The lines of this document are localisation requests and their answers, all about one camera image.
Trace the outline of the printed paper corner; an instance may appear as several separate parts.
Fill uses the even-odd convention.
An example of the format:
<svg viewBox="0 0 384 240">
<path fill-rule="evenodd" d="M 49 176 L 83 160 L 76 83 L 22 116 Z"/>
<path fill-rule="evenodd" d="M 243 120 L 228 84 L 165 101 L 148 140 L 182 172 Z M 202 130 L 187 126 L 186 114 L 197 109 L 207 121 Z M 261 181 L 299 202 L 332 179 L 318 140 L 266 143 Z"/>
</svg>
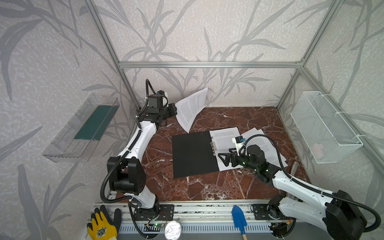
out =
<svg viewBox="0 0 384 240">
<path fill-rule="evenodd" d="M 190 132 L 197 115 L 206 107 L 207 93 L 208 88 L 205 88 L 175 104 L 177 121 L 187 133 Z"/>
</svg>

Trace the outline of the silver folder clip mechanism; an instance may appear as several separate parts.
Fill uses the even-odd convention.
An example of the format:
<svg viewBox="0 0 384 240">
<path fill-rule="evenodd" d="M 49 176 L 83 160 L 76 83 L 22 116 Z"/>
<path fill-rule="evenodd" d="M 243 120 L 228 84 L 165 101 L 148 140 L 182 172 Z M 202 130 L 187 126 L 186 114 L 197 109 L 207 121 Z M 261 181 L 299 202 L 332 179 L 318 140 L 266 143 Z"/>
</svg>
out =
<svg viewBox="0 0 384 240">
<path fill-rule="evenodd" d="M 211 147 L 212 147 L 213 155 L 216 156 L 218 150 L 217 150 L 217 146 L 216 146 L 216 142 L 215 142 L 214 137 L 211 137 Z"/>
</svg>

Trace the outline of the black file folder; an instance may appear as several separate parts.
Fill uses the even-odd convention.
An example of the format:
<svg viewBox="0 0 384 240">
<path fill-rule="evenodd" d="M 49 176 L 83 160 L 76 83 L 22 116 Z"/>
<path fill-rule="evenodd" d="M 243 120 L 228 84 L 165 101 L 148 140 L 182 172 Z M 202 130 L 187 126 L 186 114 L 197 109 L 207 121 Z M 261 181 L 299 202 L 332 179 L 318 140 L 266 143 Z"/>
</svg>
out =
<svg viewBox="0 0 384 240">
<path fill-rule="evenodd" d="M 209 131 L 173 136 L 172 151 L 175 179 L 219 171 Z"/>
</svg>

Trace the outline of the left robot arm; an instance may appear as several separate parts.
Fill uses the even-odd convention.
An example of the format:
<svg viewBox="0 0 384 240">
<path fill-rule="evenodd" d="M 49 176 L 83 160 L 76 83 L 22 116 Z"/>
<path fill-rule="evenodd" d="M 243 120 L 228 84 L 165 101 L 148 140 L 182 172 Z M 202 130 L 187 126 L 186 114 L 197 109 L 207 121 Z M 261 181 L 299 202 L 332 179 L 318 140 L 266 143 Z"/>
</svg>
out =
<svg viewBox="0 0 384 240">
<path fill-rule="evenodd" d="M 136 115 L 137 128 L 124 150 L 117 157 L 109 158 L 100 197 L 108 204 L 128 200 L 132 208 L 157 215 L 159 198 L 146 186 L 142 158 L 161 124 L 177 115 L 177 107 L 168 101 L 164 91 L 156 92 L 148 79 L 145 84 L 146 102 Z"/>
</svg>

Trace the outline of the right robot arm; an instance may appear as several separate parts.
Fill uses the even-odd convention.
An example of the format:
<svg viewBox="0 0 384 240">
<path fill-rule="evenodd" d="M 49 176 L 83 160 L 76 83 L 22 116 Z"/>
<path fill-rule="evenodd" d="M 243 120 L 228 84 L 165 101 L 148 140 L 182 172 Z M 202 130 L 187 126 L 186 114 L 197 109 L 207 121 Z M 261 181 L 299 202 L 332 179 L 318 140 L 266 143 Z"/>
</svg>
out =
<svg viewBox="0 0 384 240">
<path fill-rule="evenodd" d="M 267 162 L 259 146 L 248 145 L 254 138 L 257 135 L 248 139 L 235 137 L 235 148 L 217 156 L 226 167 L 242 166 L 252 170 L 261 182 L 298 198 L 278 196 L 272 199 L 272 213 L 305 221 L 326 231 L 334 240 L 358 240 L 362 234 L 381 225 L 381 216 L 374 209 L 355 202 L 348 193 L 324 190 L 289 174 L 280 153 L 277 153 L 278 166 Z"/>
</svg>

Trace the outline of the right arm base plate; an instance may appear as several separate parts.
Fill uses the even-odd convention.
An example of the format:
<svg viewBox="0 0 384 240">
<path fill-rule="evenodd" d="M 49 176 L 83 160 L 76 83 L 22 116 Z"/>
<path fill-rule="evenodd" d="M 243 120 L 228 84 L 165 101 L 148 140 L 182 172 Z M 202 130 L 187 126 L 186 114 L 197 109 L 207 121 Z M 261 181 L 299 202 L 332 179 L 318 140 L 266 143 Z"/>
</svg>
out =
<svg viewBox="0 0 384 240">
<path fill-rule="evenodd" d="M 251 211 L 256 220 L 282 221 L 288 222 L 290 217 L 286 217 L 277 206 L 269 204 L 252 204 Z"/>
</svg>

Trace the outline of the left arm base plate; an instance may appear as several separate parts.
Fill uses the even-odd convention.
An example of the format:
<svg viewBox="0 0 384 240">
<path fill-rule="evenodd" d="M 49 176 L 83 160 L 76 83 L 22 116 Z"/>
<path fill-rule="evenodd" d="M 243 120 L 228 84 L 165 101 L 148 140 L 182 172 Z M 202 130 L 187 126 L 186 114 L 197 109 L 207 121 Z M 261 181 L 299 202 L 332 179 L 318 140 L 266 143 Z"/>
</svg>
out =
<svg viewBox="0 0 384 240">
<path fill-rule="evenodd" d="M 136 221 L 172 221 L 175 213 L 175 205 L 173 204 L 160 204 L 159 210 L 154 212 L 152 209 L 135 209 L 134 219 Z"/>
</svg>

